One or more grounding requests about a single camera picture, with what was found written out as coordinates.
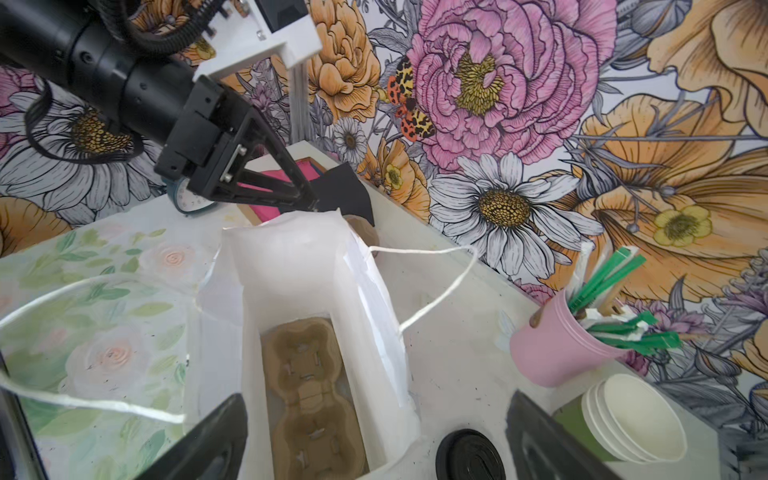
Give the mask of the stack of paper cups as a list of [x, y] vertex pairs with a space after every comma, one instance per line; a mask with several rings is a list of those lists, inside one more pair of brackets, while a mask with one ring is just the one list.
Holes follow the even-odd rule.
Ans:
[[591, 386], [557, 409], [553, 419], [603, 462], [673, 463], [688, 449], [682, 423], [665, 397], [629, 374]]

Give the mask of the pink straw holder cup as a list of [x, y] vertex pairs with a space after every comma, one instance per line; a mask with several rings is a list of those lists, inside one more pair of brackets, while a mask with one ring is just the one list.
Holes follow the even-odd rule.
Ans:
[[579, 324], [563, 292], [549, 299], [511, 336], [509, 350], [525, 378], [548, 388], [625, 355], [624, 350], [601, 342]]

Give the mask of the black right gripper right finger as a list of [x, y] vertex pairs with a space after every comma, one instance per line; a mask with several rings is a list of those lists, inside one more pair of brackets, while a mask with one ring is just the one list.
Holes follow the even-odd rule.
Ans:
[[518, 479], [620, 479], [521, 390], [511, 397], [505, 435]]

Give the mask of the green straws bundle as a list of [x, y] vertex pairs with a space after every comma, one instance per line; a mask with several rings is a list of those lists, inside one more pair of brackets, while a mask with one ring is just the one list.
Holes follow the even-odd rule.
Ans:
[[650, 310], [619, 299], [626, 281], [646, 262], [639, 249], [624, 246], [592, 261], [595, 248], [592, 241], [581, 243], [565, 287], [566, 306], [586, 333], [607, 346], [645, 356], [681, 347], [679, 333], [655, 329], [660, 321]]

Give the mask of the teal alarm clock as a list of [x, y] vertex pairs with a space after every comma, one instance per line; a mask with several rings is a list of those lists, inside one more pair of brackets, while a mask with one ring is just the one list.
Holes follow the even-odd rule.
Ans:
[[189, 189], [189, 178], [179, 180], [164, 180], [167, 196], [178, 212], [191, 216], [202, 214], [216, 207], [216, 203], [206, 199]]

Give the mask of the stack of pulp carriers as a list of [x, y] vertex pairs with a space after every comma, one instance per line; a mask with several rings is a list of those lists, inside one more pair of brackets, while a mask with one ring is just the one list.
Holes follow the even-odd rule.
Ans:
[[367, 219], [357, 215], [344, 215], [343, 218], [367, 246], [380, 245], [379, 235]]

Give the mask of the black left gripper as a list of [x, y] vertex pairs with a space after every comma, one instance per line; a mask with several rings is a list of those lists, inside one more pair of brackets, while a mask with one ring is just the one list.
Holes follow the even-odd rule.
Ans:
[[[244, 170], [270, 155], [288, 180]], [[239, 93], [206, 76], [194, 83], [158, 157], [155, 171], [187, 179], [208, 200], [313, 210], [318, 197], [265, 116]]]

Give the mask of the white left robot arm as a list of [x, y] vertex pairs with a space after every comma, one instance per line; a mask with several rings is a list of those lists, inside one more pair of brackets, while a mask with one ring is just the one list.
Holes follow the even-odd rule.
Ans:
[[58, 85], [83, 99], [121, 153], [91, 153], [88, 165], [125, 163], [146, 140], [161, 145], [155, 167], [173, 193], [206, 204], [311, 211], [317, 196], [266, 116], [225, 85], [235, 71], [276, 55], [288, 67], [321, 48], [302, 1], [204, 1], [163, 34], [137, 27], [137, 1], [5, 1], [1, 58], [41, 76], [24, 115], [32, 135]]

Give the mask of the black paper napkin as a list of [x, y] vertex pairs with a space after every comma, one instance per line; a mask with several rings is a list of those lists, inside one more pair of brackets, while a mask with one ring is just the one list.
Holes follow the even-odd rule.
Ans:
[[317, 211], [339, 210], [342, 215], [358, 216], [375, 225], [370, 195], [349, 164], [321, 170], [313, 159], [305, 158], [297, 165], [317, 195]]

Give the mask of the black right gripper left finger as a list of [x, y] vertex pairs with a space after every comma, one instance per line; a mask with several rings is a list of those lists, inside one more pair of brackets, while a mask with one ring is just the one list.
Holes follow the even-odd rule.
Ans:
[[237, 479], [247, 420], [243, 396], [233, 393], [136, 479]]

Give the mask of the brown pulp cup carrier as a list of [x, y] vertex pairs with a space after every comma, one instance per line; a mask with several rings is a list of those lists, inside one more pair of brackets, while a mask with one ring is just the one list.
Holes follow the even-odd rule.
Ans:
[[352, 403], [337, 391], [344, 364], [328, 319], [282, 324], [262, 337], [265, 382], [283, 402], [271, 428], [276, 479], [357, 479], [367, 467]]

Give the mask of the white patterned paper gift bag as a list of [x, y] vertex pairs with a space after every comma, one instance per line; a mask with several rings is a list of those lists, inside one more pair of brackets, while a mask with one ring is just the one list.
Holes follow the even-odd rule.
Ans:
[[405, 324], [336, 212], [147, 203], [1, 262], [1, 378], [52, 479], [157, 479], [229, 396], [238, 479], [392, 479], [421, 435]]

